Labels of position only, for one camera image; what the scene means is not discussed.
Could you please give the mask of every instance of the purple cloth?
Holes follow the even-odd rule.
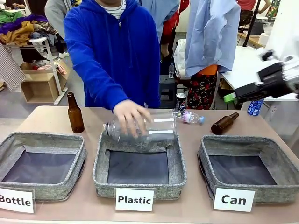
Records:
[[[7,34],[9,31],[15,31],[22,26],[22,22],[24,21],[38,21],[38,22],[48,22],[47,18],[42,15],[29,15],[17,18],[14,22],[9,22],[4,24],[2,27],[0,27],[0,34]]]

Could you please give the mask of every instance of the black and red patterned pants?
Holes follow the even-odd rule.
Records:
[[[191,77],[187,109],[209,110],[214,99],[217,75],[197,74]]]

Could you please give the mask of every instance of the sneaker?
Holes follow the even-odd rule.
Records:
[[[64,52],[64,53],[59,53],[59,58],[65,58],[70,56],[70,54],[68,52]]]

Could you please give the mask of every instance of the brown bottle lying on table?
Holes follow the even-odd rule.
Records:
[[[84,131],[84,123],[82,118],[82,113],[77,105],[75,96],[73,92],[67,93],[67,99],[69,101],[69,109],[67,113],[69,114],[71,129],[74,133],[81,133]]]
[[[225,132],[230,126],[233,125],[234,120],[239,116],[237,112],[224,116],[220,120],[218,120],[215,124],[212,125],[211,130],[214,134],[222,134]]]

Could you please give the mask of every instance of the black stool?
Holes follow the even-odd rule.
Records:
[[[175,108],[176,94],[177,94],[177,85],[175,83],[175,79],[169,78],[168,76],[160,76],[159,84],[160,84],[159,93],[161,96],[160,108],[164,108],[164,109]],[[162,96],[168,96],[168,100],[162,99]]]

